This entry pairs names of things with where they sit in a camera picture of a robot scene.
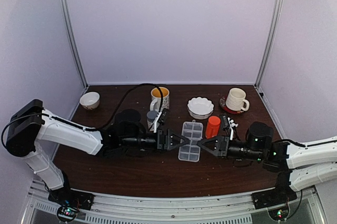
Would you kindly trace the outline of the grey-capped orange pill bottle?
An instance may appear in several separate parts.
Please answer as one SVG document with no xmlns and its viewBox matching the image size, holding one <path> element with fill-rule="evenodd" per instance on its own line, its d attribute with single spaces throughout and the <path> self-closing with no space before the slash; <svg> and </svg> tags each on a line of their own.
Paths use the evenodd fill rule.
<svg viewBox="0 0 337 224">
<path fill-rule="evenodd" d="M 153 111 L 148 111 L 146 114 L 146 118 L 147 118 L 147 126 L 148 126 L 148 130 L 152 131 L 152 126 L 154 123 L 154 120 L 157 117 L 158 112 L 153 110 Z"/>
</svg>

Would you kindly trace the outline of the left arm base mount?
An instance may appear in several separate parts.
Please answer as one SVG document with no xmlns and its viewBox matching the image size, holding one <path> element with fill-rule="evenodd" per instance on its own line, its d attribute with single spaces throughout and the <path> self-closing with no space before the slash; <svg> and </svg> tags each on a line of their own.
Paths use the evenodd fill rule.
<svg viewBox="0 0 337 224">
<path fill-rule="evenodd" d="M 48 200 L 56 202 L 63 207 L 71 207 L 74 209 L 91 210 L 94 195 L 88 192 L 81 192 L 62 187 L 57 190 L 51 190 L 46 187 L 49 195 Z"/>
</svg>

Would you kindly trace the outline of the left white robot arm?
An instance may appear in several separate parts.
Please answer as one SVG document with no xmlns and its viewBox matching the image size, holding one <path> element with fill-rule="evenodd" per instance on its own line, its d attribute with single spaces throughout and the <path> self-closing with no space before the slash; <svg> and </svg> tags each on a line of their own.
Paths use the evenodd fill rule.
<svg viewBox="0 0 337 224">
<path fill-rule="evenodd" d="M 64 205 L 71 205 L 76 194 L 40 141 L 58 143 L 99 157 L 110 157 L 122 148 L 171 151 L 190 142 L 170 129 L 148 132 L 141 123 L 132 121 L 115 122 L 102 129 L 90 128 L 55 115 L 45 109 L 39 99 L 32 100 L 11 117 L 1 132 L 1 141 L 7 152 L 25 160 Z"/>
</svg>

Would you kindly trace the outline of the clear plastic pill organizer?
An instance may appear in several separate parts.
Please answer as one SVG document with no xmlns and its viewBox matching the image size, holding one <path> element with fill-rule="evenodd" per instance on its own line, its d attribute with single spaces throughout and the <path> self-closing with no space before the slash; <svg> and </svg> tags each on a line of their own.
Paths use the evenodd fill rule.
<svg viewBox="0 0 337 224">
<path fill-rule="evenodd" d="M 181 135 L 189 139 L 189 143 L 179 148 L 178 159 L 186 162 L 199 162 L 201 148 L 197 143 L 202 140 L 203 124 L 192 120 L 184 122 Z"/>
</svg>

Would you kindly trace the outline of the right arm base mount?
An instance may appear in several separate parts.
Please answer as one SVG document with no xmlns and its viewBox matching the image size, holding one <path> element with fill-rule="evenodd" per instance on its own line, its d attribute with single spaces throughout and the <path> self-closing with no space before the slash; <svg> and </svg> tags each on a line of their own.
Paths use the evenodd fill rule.
<svg viewBox="0 0 337 224">
<path fill-rule="evenodd" d="M 252 194 L 252 201 L 256 210 L 269 208 L 297 199 L 296 192 L 291 189 L 271 189 Z"/>
</svg>

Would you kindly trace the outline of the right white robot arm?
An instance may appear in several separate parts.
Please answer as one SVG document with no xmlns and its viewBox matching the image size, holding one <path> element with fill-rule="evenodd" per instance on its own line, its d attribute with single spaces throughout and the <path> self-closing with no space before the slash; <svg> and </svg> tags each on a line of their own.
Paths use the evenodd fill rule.
<svg viewBox="0 0 337 224">
<path fill-rule="evenodd" d="M 256 161 L 263 169 L 277 173 L 273 203 L 282 203 L 290 191 L 336 179 L 336 137 L 299 143 L 290 139 L 273 141 L 273 129 L 253 122 L 245 141 L 216 136 L 200 140 L 198 146 L 218 158 Z"/>
</svg>

